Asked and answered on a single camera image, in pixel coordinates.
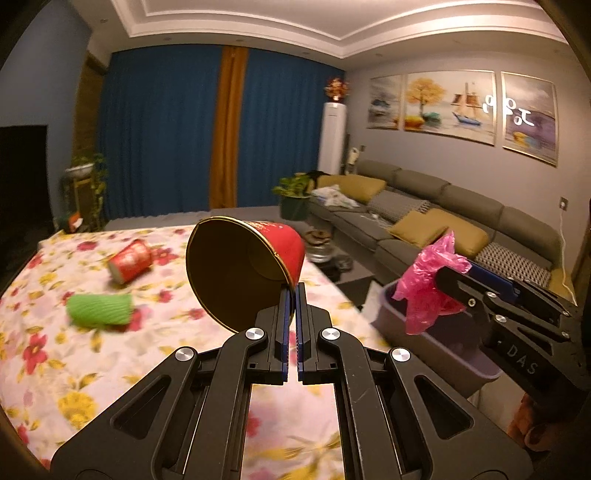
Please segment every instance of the potted plant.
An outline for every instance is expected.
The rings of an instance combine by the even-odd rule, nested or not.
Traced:
[[[293,177],[279,180],[279,185],[273,188],[273,193],[281,196],[279,210],[281,218],[300,222],[308,218],[307,193],[310,178],[304,173],[296,173]]]

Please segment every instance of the purple bin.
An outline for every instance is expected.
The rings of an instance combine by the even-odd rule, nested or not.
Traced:
[[[407,335],[407,302],[392,299],[396,283],[382,289],[379,314],[373,322],[390,345],[408,349],[465,398],[499,378],[502,370],[478,348],[479,332],[467,313],[440,316],[420,335]]]

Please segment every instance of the sofa cushion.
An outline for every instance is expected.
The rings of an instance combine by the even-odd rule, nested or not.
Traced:
[[[452,230],[456,252],[465,257],[474,258],[491,241],[483,229],[445,210],[431,209],[425,217],[437,227]]]
[[[318,188],[330,185],[338,185],[341,193],[360,203],[368,203],[386,188],[385,180],[361,175],[323,175],[318,178]]]
[[[326,220],[330,223],[333,223],[335,219],[335,212],[356,212],[356,213],[363,213],[367,212],[367,207],[365,205],[359,205],[354,209],[349,209],[346,207],[325,207],[322,203],[315,197],[310,197],[309,201],[309,211],[313,215],[316,215],[323,220]]]
[[[378,248],[375,251],[375,259],[386,267],[393,267],[394,265],[391,265],[390,257],[394,257],[398,260],[395,263],[396,266],[401,262],[408,268],[414,263],[420,252],[421,249],[419,247],[403,242],[402,240],[383,240],[378,244]],[[397,268],[390,268],[390,270],[398,272]]]
[[[359,160],[356,165],[357,175],[385,180],[390,186],[394,186],[394,174],[400,167],[374,160]]]
[[[396,223],[411,210],[425,213],[430,205],[428,200],[415,200],[400,193],[383,190],[369,201],[368,211]]]
[[[501,202],[455,185],[447,185],[437,198],[437,203],[446,210],[475,220],[493,230],[496,230],[503,210]]]
[[[333,225],[371,251],[378,247],[379,241],[392,238],[382,225],[363,213],[335,212]]]
[[[394,177],[394,186],[398,190],[427,200],[439,197],[445,185],[449,182],[413,170],[398,170]]]
[[[504,233],[495,232],[495,236],[492,238],[492,241],[502,245],[509,250],[514,251],[516,254],[527,258],[527,260],[531,260],[535,263],[538,267],[545,268],[546,270],[551,270],[553,264],[550,260],[546,260],[541,255],[534,252],[531,248],[527,248],[525,245],[521,245],[517,240],[512,239],[510,236],[506,236]]]
[[[423,248],[435,241],[446,229],[447,225],[432,222],[427,215],[411,210],[402,220],[392,225],[388,232],[415,247]]]
[[[560,267],[560,237],[550,225],[513,207],[505,207],[501,213],[498,231],[532,249]]]
[[[476,258],[475,263],[503,277],[528,280],[546,287],[550,282],[550,271],[541,268],[531,260],[495,242],[488,244]]]

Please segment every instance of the ceiling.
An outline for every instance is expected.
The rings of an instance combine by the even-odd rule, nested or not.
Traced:
[[[110,53],[170,43],[236,44],[344,69],[440,51],[571,58],[534,0],[70,0]]]

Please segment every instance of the green plant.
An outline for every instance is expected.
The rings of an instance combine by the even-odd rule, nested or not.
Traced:
[[[275,195],[284,197],[307,198],[310,195],[306,192],[310,178],[304,173],[296,173],[293,177],[286,177],[279,180],[279,185],[273,187]]]

